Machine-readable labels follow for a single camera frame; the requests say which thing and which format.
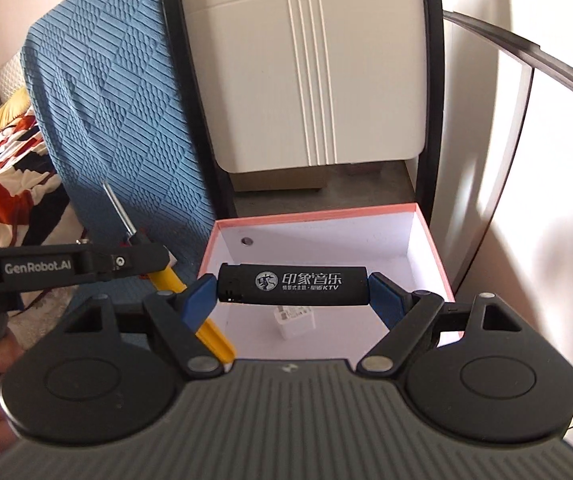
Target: blue textured blanket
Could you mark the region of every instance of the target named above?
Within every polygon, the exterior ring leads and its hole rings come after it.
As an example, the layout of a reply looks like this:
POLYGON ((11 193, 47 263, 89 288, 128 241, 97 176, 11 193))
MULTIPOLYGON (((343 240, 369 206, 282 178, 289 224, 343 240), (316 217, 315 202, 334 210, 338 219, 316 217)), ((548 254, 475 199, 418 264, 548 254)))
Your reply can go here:
MULTIPOLYGON (((65 0, 31 27, 26 84, 54 165, 92 240, 124 226, 106 178, 136 226, 164 243, 195 280, 215 216, 188 135, 161 0, 65 0)), ((137 280, 87 287, 133 300, 137 280)))

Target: yellow pillow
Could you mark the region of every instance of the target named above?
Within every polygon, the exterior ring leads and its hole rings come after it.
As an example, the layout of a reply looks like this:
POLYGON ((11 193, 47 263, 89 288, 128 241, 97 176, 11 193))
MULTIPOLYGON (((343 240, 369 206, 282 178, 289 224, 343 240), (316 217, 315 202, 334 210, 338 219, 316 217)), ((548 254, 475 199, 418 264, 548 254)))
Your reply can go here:
POLYGON ((13 119, 25 113, 29 106, 31 106, 31 99, 28 96, 28 90, 23 86, 0 107, 0 132, 6 128, 13 119))

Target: white label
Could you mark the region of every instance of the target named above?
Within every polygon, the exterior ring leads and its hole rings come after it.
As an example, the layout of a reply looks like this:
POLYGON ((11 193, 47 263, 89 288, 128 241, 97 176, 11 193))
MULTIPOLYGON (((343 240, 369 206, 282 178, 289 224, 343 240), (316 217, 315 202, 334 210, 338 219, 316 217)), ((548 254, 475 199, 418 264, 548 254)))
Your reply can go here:
POLYGON ((278 311, 283 321, 305 316, 306 314, 310 314, 312 312, 310 306, 283 306, 278 307, 278 311))

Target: printed logo on usb drive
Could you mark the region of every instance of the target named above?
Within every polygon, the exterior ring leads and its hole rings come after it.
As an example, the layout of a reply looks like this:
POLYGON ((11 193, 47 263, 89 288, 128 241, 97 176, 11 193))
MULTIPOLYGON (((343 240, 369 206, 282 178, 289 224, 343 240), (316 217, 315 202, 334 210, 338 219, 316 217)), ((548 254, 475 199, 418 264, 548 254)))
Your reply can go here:
POLYGON ((278 276, 269 270, 265 270, 256 276, 255 285, 259 290, 266 290, 268 292, 278 286, 278 276))
POLYGON ((338 290, 340 272, 287 272, 282 276, 282 290, 338 290))

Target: triangular cutout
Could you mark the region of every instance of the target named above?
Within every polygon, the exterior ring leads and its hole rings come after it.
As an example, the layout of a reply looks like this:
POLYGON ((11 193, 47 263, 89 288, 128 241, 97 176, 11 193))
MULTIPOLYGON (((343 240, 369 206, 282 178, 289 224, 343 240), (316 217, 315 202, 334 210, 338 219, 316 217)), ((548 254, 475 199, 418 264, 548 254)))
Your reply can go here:
POLYGON ((81 314, 65 330, 67 334, 77 334, 85 332, 102 331, 102 308, 99 306, 91 307, 84 314, 81 314))
POLYGON ((489 304, 484 310, 484 330, 503 330, 504 332, 519 332, 521 328, 505 312, 495 304, 489 304))

